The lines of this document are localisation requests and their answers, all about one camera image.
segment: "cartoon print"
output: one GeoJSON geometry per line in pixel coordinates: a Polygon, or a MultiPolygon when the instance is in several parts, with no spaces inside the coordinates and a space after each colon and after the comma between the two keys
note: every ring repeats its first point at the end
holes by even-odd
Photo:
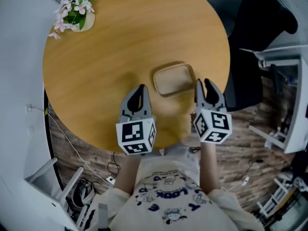
{"type": "Polygon", "coordinates": [[[141,205],[142,202],[152,202],[154,198],[152,198],[147,193],[142,193],[140,195],[135,196],[136,201],[138,202],[137,205],[141,205]]]}
{"type": "Polygon", "coordinates": [[[140,193],[147,193],[148,190],[153,190],[157,188],[158,183],[144,183],[144,187],[139,189],[140,193]]]}
{"type": "Polygon", "coordinates": [[[190,190],[194,190],[194,189],[196,189],[196,188],[199,187],[199,186],[197,185],[197,183],[194,182],[194,181],[186,182],[186,183],[185,183],[185,186],[186,186],[188,189],[190,189],[190,190]]]}
{"type": "Polygon", "coordinates": [[[154,176],[154,181],[162,180],[159,176],[154,176]]]}
{"type": "Polygon", "coordinates": [[[163,190],[157,190],[155,191],[157,194],[157,198],[166,198],[166,199],[171,199],[171,198],[177,198],[179,197],[182,193],[184,195],[188,194],[188,191],[186,188],[182,187],[180,189],[176,189],[174,191],[163,191],[163,190]]]}
{"type": "Polygon", "coordinates": [[[201,193],[201,192],[203,193],[203,191],[202,191],[201,188],[195,189],[194,192],[195,192],[195,193],[201,193]]]}
{"type": "Polygon", "coordinates": [[[175,182],[176,176],[178,175],[168,175],[168,176],[164,176],[163,179],[165,179],[165,185],[173,185],[173,183],[175,182]]]}
{"type": "Polygon", "coordinates": [[[163,219],[166,220],[166,224],[170,224],[172,222],[176,222],[180,219],[186,219],[187,216],[182,216],[179,208],[168,208],[164,211],[163,219]]]}
{"type": "Polygon", "coordinates": [[[206,204],[207,202],[212,204],[211,200],[206,199],[205,195],[202,193],[195,194],[192,199],[199,205],[206,204]]]}
{"type": "Polygon", "coordinates": [[[153,204],[150,208],[148,208],[148,210],[155,212],[159,210],[159,206],[157,204],[153,204]]]}
{"type": "Polygon", "coordinates": [[[185,176],[181,176],[180,179],[182,179],[182,180],[185,181],[185,182],[188,180],[188,178],[185,177],[185,176]]]}

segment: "person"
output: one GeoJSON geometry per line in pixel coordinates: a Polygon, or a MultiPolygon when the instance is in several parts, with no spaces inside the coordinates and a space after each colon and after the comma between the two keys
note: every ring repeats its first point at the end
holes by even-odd
{"type": "Polygon", "coordinates": [[[234,193],[220,189],[216,147],[201,144],[201,160],[184,144],[127,155],[114,188],[99,197],[111,231],[263,231],[234,193]]]}

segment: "white t-shirt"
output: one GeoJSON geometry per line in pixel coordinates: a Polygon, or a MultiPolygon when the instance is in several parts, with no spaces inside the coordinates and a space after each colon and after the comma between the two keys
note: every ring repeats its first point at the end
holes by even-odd
{"type": "MultiPolygon", "coordinates": [[[[262,224],[242,210],[235,194],[199,187],[199,168],[184,156],[144,159],[134,194],[112,188],[96,201],[108,206],[111,231],[263,231],[262,224]]],[[[97,229],[95,211],[89,230],[97,229]]]]}

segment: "marker cube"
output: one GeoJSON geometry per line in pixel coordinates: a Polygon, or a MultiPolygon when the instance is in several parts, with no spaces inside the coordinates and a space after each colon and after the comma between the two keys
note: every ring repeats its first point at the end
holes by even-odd
{"type": "Polygon", "coordinates": [[[230,114],[201,109],[193,125],[201,142],[221,144],[232,134],[230,114]]]}
{"type": "Polygon", "coordinates": [[[116,124],[117,142],[125,154],[142,154],[152,151],[156,137],[153,118],[116,124]]]}

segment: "forearm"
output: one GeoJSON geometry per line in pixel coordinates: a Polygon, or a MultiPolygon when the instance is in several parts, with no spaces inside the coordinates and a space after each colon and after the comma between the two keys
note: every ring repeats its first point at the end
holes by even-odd
{"type": "Polygon", "coordinates": [[[120,173],[115,180],[115,188],[118,188],[130,195],[133,194],[140,161],[141,155],[126,156],[120,173]]]}
{"type": "Polygon", "coordinates": [[[205,194],[220,189],[215,144],[201,143],[200,187],[205,194]]]}

